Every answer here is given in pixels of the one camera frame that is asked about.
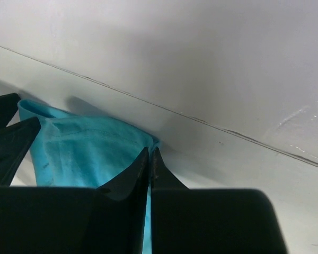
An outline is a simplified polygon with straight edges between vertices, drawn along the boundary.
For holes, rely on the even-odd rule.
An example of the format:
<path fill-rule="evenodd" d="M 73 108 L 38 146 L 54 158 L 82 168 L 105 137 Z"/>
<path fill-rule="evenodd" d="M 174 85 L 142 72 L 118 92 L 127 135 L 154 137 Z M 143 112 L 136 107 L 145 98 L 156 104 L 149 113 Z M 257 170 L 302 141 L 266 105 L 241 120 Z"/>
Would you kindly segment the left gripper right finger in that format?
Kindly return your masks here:
<path fill-rule="evenodd" d="M 151 163 L 153 253 L 286 253 L 268 197 L 257 189 L 190 189 L 166 167 Z"/>

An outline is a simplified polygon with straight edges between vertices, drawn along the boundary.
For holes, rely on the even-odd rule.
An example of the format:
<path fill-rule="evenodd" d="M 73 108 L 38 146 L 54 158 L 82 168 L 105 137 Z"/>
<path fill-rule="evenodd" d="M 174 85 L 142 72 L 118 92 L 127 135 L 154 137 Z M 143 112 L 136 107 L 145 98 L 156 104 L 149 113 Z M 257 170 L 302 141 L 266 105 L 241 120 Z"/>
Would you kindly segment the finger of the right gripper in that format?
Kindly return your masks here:
<path fill-rule="evenodd" d="M 0 129 L 0 186 L 9 186 L 41 129 L 32 117 Z"/>
<path fill-rule="evenodd" d="M 0 129 L 5 128 L 18 110 L 20 96 L 11 93 L 0 96 Z"/>

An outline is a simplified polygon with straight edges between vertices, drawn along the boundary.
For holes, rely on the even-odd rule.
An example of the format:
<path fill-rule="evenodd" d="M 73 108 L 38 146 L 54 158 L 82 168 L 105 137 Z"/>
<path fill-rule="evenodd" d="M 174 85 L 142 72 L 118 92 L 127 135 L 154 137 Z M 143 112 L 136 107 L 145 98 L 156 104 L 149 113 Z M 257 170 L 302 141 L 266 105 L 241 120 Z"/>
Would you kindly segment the light blue t-shirt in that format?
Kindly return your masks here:
<path fill-rule="evenodd" d="M 108 116 L 79 116 L 24 99 L 22 120 L 37 117 L 41 129 L 30 154 L 37 187 L 99 188 L 128 168 L 147 148 L 149 159 L 159 140 Z M 150 201 L 147 188 L 143 247 L 151 250 Z"/>

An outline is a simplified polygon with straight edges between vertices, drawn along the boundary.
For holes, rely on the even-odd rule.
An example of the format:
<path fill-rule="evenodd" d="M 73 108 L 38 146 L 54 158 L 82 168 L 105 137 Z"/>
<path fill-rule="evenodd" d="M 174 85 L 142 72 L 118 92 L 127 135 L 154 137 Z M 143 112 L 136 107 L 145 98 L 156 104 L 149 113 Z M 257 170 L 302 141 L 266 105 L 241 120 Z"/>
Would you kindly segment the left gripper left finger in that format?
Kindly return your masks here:
<path fill-rule="evenodd" d="M 99 188 L 0 187 L 0 253 L 141 253 L 148 159 Z"/>

